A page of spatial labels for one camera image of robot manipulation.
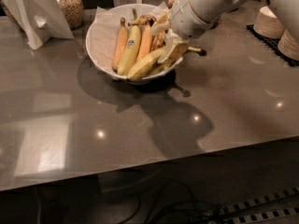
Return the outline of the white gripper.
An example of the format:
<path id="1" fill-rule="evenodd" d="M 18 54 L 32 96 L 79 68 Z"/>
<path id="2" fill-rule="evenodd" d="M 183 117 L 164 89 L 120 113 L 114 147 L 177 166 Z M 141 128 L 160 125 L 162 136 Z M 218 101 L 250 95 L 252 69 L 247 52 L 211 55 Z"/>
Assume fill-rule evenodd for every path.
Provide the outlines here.
<path id="1" fill-rule="evenodd" d="M 212 23 L 205 22 L 196 15 L 189 0 L 176 0 L 170 11 L 163 12 L 150 28 L 152 35 L 158 35 L 170 27 L 176 34 L 165 35 L 158 64 L 175 62 L 189 47 L 184 39 L 197 39 L 212 26 Z"/>

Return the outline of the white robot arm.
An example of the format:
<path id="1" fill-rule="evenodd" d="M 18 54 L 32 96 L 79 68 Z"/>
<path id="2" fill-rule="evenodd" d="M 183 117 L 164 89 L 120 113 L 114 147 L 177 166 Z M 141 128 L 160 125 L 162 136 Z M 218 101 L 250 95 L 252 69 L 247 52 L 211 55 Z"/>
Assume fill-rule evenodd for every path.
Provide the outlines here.
<path id="1" fill-rule="evenodd" d="M 176 0 L 166 12 L 166 21 L 154 24 L 153 35 L 171 29 L 189 40 L 199 38 L 225 12 L 235 10 L 248 0 Z M 299 0 L 261 0 L 278 17 L 291 35 L 299 39 Z"/>

